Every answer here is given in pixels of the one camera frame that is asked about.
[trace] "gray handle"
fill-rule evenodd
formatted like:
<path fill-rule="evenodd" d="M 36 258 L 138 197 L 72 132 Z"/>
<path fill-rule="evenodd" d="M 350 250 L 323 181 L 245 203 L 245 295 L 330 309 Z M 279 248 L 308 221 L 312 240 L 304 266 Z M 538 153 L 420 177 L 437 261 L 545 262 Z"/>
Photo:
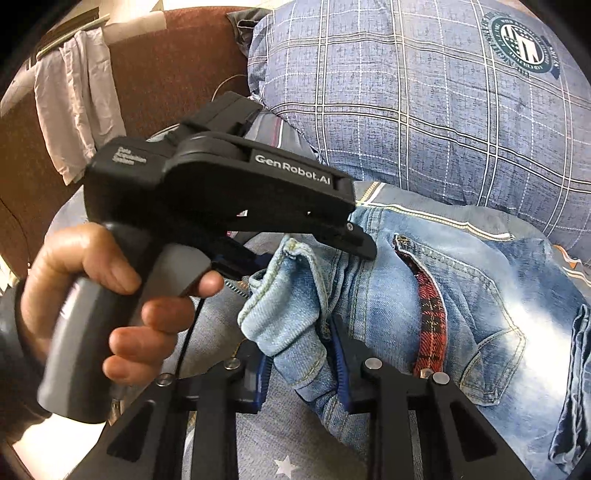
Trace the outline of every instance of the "gray handle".
<path fill-rule="evenodd" d="M 102 372 L 102 363 L 111 355 L 111 332 L 120 326 L 140 325 L 145 301 L 184 294 L 211 266 L 204 253 L 185 245 L 166 245 L 155 261 L 140 258 L 153 256 L 153 249 L 144 248 L 144 255 L 138 257 L 140 245 L 134 247 L 136 258 L 130 263 L 148 272 L 139 271 L 147 280 L 137 294 L 118 295 L 87 277 L 74 282 L 60 311 L 37 393 L 46 410 L 84 423 L 105 421 L 111 405 L 111 382 Z M 126 248 L 122 249 L 129 259 Z"/>

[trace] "red plaid lining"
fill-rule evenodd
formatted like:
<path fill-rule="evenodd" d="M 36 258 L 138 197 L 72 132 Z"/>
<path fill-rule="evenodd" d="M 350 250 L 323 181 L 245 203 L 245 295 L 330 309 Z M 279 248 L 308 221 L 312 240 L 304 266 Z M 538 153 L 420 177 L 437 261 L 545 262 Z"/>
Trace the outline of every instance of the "red plaid lining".
<path fill-rule="evenodd" d="M 443 299 L 439 296 L 431 277 L 416 264 L 410 255 L 397 249 L 396 253 L 417 279 L 418 297 L 421 301 L 421 335 L 413 375 L 420 377 L 421 370 L 424 368 L 441 372 L 447 346 L 447 323 Z"/>

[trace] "metal screw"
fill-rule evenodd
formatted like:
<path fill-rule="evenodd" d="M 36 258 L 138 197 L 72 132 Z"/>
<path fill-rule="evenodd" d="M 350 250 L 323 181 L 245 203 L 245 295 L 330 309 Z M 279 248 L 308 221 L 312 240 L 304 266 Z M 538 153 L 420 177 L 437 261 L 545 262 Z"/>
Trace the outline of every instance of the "metal screw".
<path fill-rule="evenodd" d="M 447 385 L 449 383 L 449 375 L 445 372 L 435 372 L 433 374 L 433 381 L 438 385 Z"/>
<path fill-rule="evenodd" d="M 370 370 L 379 370 L 382 368 L 382 361 L 379 358 L 368 358 L 365 361 L 365 366 Z"/>
<path fill-rule="evenodd" d="M 240 359 L 235 356 L 223 361 L 223 367 L 226 370 L 235 370 L 240 366 Z"/>
<path fill-rule="evenodd" d="M 173 374 L 161 374 L 156 379 L 156 385 L 159 387 L 168 387 L 173 382 Z"/>
<path fill-rule="evenodd" d="M 421 369 L 421 378 L 429 378 L 431 375 L 433 375 L 433 370 L 430 368 Z"/>

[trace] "brown chair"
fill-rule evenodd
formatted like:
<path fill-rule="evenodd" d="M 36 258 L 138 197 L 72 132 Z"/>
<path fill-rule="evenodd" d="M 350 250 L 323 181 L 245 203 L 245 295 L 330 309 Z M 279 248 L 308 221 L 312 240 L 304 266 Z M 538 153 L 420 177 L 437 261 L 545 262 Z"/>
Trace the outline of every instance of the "brown chair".
<path fill-rule="evenodd" d="M 248 95 L 246 58 L 234 43 L 226 18 L 237 9 L 167 11 L 165 28 L 109 45 L 128 135 L 148 137 L 175 124 L 210 101 L 221 84 L 220 94 L 232 90 Z M 105 27 L 108 43 L 109 27 Z M 116 28 L 115 37 L 124 37 L 125 24 Z M 0 254 L 17 277 L 23 277 L 53 216 L 81 184 L 65 186 L 55 171 L 33 91 L 0 118 L 0 145 Z"/>

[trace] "logo patch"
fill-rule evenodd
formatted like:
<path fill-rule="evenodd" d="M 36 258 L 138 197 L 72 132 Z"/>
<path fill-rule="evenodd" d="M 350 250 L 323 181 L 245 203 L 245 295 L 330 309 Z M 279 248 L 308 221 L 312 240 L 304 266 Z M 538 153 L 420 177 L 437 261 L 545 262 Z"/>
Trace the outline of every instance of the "logo patch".
<path fill-rule="evenodd" d="M 507 65 L 526 77 L 550 72 L 558 80 L 558 55 L 543 35 L 500 12 L 486 14 L 480 24 L 486 40 Z"/>

